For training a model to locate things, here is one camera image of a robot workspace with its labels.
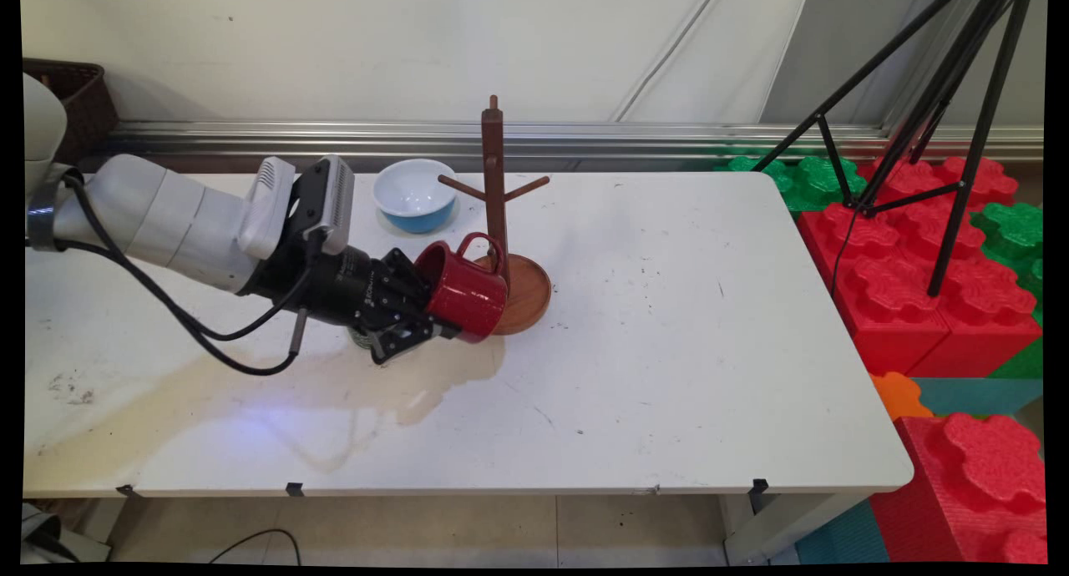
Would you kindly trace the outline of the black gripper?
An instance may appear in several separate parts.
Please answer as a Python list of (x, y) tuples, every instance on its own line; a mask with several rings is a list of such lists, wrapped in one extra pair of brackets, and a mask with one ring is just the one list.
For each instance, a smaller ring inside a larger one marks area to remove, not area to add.
[[(301, 279), (307, 263), (305, 250), (286, 246), (255, 268), (244, 293), (279, 301)], [(372, 259), (348, 246), (340, 254), (317, 256), (301, 293), (284, 302), (284, 310), (306, 307), (313, 320), (367, 333), (372, 361), (385, 365), (435, 337), (462, 333), (451, 322), (423, 317), (432, 294), (431, 284), (399, 248)]]

